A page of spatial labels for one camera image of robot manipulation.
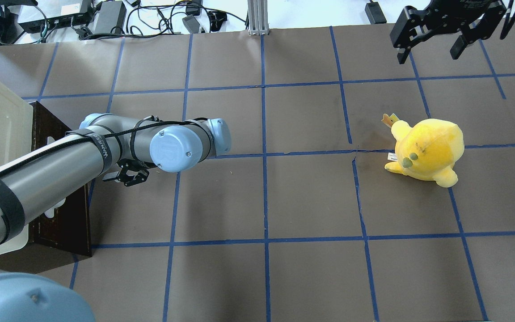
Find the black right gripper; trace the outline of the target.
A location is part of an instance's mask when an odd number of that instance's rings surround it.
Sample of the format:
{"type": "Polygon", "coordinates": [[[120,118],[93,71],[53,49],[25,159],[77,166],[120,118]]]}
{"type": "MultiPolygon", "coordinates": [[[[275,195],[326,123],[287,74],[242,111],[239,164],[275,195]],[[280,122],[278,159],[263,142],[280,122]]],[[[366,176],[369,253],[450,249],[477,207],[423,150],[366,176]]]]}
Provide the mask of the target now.
{"type": "Polygon", "coordinates": [[[399,64],[405,64],[411,48],[431,37],[460,32],[450,48],[452,59],[479,39],[488,39],[507,12],[501,0],[432,0],[424,9],[405,6],[390,33],[399,64]]]}

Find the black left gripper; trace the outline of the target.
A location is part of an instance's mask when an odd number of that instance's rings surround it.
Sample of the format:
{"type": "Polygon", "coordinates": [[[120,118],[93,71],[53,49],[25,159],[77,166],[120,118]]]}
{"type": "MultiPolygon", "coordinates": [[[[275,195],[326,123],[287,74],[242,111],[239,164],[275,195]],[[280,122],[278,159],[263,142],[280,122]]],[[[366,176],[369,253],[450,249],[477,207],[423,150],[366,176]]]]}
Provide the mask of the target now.
{"type": "Polygon", "coordinates": [[[131,159],[122,159],[117,165],[120,170],[116,173],[105,174],[104,182],[120,182],[127,187],[139,185],[147,181],[149,169],[151,169],[151,163],[131,159]]]}

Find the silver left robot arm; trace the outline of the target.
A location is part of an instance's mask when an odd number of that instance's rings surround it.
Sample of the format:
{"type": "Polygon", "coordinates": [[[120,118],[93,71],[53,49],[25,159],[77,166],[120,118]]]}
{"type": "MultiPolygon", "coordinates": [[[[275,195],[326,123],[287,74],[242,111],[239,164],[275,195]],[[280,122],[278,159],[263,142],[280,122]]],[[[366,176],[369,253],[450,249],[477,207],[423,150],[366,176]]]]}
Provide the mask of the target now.
{"type": "MultiPolygon", "coordinates": [[[[0,245],[97,177],[125,186],[229,153],[224,119],[163,121],[90,114],[78,130],[0,166],[0,245]]],[[[0,270],[0,322],[93,322],[88,302],[43,276],[0,270]]]]}

